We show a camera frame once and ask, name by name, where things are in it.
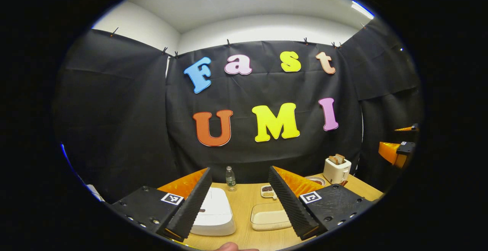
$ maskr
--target yellow letter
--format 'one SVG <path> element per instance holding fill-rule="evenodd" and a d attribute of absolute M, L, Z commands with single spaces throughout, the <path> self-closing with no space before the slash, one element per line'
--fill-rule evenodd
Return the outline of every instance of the yellow letter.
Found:
<path fill-rule="evenodd" d="M 300 131 L 297 130 L 297 124 L 295 122 L 296 107 L 294 103 L 282 104 L 278 117 L 275 117 L 266 105 L 253 107 L 252 112 L 256 114 L 256 119 L 258 120 L 258 135 L 254 140 L 256 142 L 267 142 L 270 140 L 271 137 L 268 135 L 266 128 L 270 130 L 275 140 L 278 139 L 282 127 L 282 138 L 289 139 L 300 136 Z"/>
<path fill-rule="evenodd" d="M 285 72 L 297 72 L 302 68 L 302 64 L 298 60 L 298 54 L 294 51 L 281 52 L 279 59 L 282 61 L 281 68 Z"/>

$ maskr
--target white wall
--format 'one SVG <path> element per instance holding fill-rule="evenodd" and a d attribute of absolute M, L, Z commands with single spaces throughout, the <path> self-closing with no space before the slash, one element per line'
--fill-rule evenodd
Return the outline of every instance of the white wall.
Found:
<path fill-rule="evenodd" d="M 131 2 L 116 6 L 92 27 L 113 32 L 152 47 L 166 50 L 170 54 L 177 51 L 180 33 L 157 15 Z"/>
<path fill-rule="evenodd" d="M 296 15 L 239 17 L 192 29 L 181 35 L 178 53 L 250 41 L 307 41 L 331 45 L 344 43 L 359 29 L 324 19 Z"/>

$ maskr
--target beige container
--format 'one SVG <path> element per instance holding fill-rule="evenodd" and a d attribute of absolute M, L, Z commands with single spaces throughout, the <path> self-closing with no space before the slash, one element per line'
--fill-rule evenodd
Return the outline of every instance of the beige container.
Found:
<path fill-rule="evenodd" d="M 251 227 L 257 231 L 291 227 L 280 202 L 256 204 L 251 212 Z"/>

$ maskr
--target pink letter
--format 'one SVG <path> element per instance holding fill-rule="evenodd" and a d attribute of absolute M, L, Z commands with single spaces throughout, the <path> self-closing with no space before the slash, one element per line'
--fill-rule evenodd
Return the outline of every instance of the pink letter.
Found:
<path fill-rule="evenodd" d="M 249 75 L 252 72 L 251 67 L 249 67 L 249 57 L 246 55 L 233 55 L 227 58 L 229 62 L 224 70 L 228 74 L 241 74 L 241 75 Z"/>
<path fill-rule="evenodd" d="M 339 124 L 335 121 L 334 108 L 332 108 L 333 102 L 333 98 L 323 98 L 319 100 L 319 104 L 322 105 L 322 108 L 324 109 L 324 119 L 326 120 L 324 131 L 334 130 L 339 127 Z"/>

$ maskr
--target ceiling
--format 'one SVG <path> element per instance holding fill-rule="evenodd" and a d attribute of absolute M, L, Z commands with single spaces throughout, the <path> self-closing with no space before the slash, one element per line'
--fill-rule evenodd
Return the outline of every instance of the ceiling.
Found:
<path fill-rule="evenodd" d="M 351 0 L 129 0 L 169 23 L 181 34 L 221 20 L 260 14 L 290 14 L 327 19 L 361 29 L 369 19 Z"/>

